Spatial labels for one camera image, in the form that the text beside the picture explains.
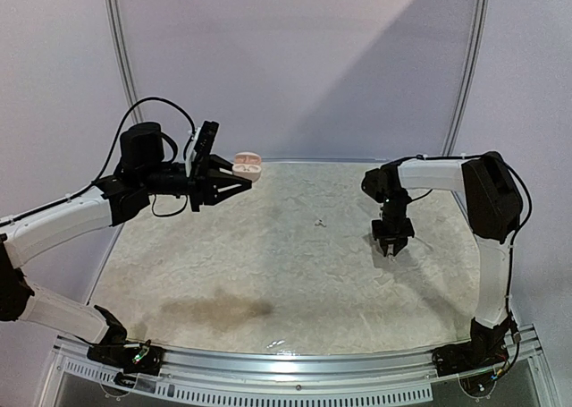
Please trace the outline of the white round case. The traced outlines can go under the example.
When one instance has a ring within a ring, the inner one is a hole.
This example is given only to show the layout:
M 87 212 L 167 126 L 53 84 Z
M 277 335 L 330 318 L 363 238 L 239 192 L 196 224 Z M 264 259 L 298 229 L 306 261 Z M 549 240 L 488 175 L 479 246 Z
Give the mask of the white round case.
M 251 182 L 256 182 L 262 173 L 262 158 L 253 152 L 239 152 L 234 156 L 232 173 Z

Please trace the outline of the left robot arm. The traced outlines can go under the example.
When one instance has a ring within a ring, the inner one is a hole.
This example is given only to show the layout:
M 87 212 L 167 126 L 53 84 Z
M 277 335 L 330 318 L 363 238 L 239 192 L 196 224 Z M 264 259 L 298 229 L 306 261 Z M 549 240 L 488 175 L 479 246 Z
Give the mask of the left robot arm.
M 83 192 L 49 203 L 27 216 L 1 222 L 1 319 L 29 321 L 96 344 L 114 366 L 132 359 L 126 331 L 99 307 L 84 306 L 26 280 L 22 268 L 47 250 L 83 234 L 124 224 L 153 196 L 187 199 L 192 211 L 214 206 L 251 188 L 233 173 L 231 162 L 212 154 L 218 123 L 205 121 L 191 137 L 182 163 L 168 161 L 164 144 L 172 139 L 156 122 L 131 126 L 120 136 L 121 157 L 114 173 Z

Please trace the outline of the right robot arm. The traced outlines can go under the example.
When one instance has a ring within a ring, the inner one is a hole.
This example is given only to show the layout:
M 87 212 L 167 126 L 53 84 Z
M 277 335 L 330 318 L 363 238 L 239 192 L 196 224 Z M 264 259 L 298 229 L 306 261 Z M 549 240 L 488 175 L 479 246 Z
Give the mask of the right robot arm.
M 365 172 L 361 190 L 381 206 L 372 235 L 384 256 L 395 256 L 415 235 L 408 217 L 412 190 L 464 196 L 467 221 L 479 251 L 480 279 L 474 321 L 494 329 L 510 322 L 509 296 L 515 240 L 528 202 L 501 154 L 404 157 Z

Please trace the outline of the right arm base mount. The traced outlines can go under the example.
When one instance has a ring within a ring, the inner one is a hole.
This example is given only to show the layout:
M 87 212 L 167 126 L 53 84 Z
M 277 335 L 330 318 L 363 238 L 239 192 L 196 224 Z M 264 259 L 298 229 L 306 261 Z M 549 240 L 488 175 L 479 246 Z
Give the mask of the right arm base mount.
M 470 323 L 470 340 L 450 343 L 432 350 L 432 364 L 439 377 L 489 367 L 509 359 L 505 334 L 510 330 L 510 319 L 489 328 L 476 321 Z

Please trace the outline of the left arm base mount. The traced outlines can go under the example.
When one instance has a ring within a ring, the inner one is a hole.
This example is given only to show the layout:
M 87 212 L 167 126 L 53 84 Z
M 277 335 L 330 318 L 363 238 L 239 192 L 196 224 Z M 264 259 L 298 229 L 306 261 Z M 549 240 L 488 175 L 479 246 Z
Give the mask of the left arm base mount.
M 87 358 L 120 369 L 124 374 L 158 376 L 166 349 L 145 342 L 99 343 L 88 348 Z

